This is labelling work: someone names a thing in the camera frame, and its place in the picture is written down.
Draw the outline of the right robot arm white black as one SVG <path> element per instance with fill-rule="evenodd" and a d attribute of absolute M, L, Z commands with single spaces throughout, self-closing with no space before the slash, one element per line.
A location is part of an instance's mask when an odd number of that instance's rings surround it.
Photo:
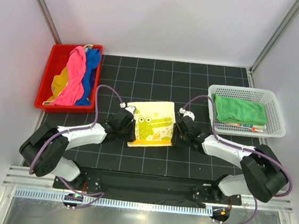
<path fill-rule="evenodd" d="M 180 117 L 173 126 L 173 146 L 188 146 L 201 154 L 218 157 L 241 169 L 239 175 L 223 175 L 207 190 L 210 198 L 223 203 L 234 195 L 251 194 L 266 203 L 284 197 L 292 190 L 292 181 L 267 145 L 245 146 L 215 133 L 200 131 L 190 116 Z"/>

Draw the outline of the rabbit print towel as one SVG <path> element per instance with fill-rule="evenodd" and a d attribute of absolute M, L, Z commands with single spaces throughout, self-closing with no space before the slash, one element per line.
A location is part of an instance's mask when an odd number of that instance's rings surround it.
<path fill-rule="evenodd" d="M 251 125 L 251 124 L 245 124 L 245 123 L 230 123 L 230 122 L 225 122 L 226 125 L 230 126 L 235 126 L 239 128 L 244 128 L 247 130 L 250 130 L 251 132 L 260 132 L 263 133 L 263 131 L 266 128 L 266 125 L 261 126 L 261 125 Z"/>

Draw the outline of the green towel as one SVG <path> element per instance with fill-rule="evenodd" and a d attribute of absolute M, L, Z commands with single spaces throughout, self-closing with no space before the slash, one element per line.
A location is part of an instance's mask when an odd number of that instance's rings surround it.
<path fill-rule="evenodd" d="M 261 103 L 212 94 L 216 120 L 226 123 L 243 123 L 264 126 L 267 124 L 265 107 Z"/>

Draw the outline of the yellow towel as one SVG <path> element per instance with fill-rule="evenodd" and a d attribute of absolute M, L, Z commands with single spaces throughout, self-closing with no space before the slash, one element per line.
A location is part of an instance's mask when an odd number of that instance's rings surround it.
<path fill-rule="evenodd" d="M 136 108 L 135 140 L 128 147 L 171 146 L 175 118 L 173 102 L 129 102 Z"/>

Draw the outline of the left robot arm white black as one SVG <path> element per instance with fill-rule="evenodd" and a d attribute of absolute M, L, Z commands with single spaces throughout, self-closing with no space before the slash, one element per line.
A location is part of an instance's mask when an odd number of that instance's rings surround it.
<path fill-rule="evenodd" d="M 37 177 L 55 175 L 74 190 L 86 182 L 86 173 L 73 160 L 64 158 L 66 150 L 89 144 L 104 144 L 122 139 L 135 140 L 134 106 L 120 109 L 101 123 L 74 127 L 43 124 L 19 148 L 30 165 L 29 173 Z"/>

